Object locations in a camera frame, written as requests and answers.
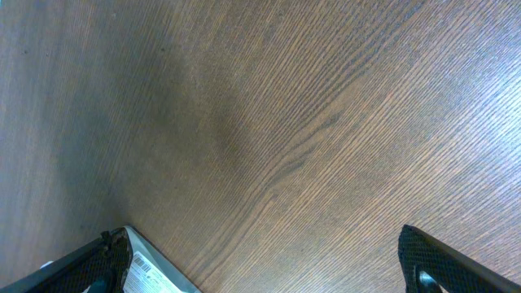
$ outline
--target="brown wood grain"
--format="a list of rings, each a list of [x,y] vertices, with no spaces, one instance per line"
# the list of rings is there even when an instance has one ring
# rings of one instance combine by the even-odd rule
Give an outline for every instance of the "brown wood grain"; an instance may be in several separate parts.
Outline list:
[[[0,6],[0,286],[132,224],[205,292],[521,282],[518,1]]]

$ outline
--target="wooden surface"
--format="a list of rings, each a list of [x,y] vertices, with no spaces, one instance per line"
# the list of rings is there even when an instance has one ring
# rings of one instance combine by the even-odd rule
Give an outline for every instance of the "wooden surface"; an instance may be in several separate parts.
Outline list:
[[[521,282],[521,3],[0,6],[0,285],[130,223],[205,292]]]

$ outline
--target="dark wood grain streak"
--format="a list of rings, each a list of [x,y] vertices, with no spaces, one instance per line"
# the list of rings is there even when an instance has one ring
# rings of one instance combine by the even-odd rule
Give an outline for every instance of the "dark wood grain streak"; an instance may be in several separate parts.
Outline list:
[[[0,286],[132,224],[206,292],[521,282],[516,1],[2,0]]]

